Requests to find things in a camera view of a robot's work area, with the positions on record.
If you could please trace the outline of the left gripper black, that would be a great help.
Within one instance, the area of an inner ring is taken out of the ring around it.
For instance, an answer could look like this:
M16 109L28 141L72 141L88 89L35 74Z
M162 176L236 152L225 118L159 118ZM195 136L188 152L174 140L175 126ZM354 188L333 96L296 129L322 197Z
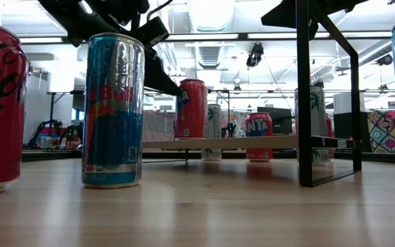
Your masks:
M179 96L181 89L164 72L163 62L150 47L169 37L159 16L152 16L169 5L169 1L149 10L148 0L89 0L92 11L120 34L131 36L145 46L144 86L164 94Z

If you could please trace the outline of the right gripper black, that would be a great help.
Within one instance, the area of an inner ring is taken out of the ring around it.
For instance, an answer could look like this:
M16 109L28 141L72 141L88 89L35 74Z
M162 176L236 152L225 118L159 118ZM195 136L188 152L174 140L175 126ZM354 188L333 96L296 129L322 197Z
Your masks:
M312 0L315 3L314 10L330 15L335 12L351 12L356 5L367 0ZM275 8L261 17L265 26L296 28L296 1L282 0Z

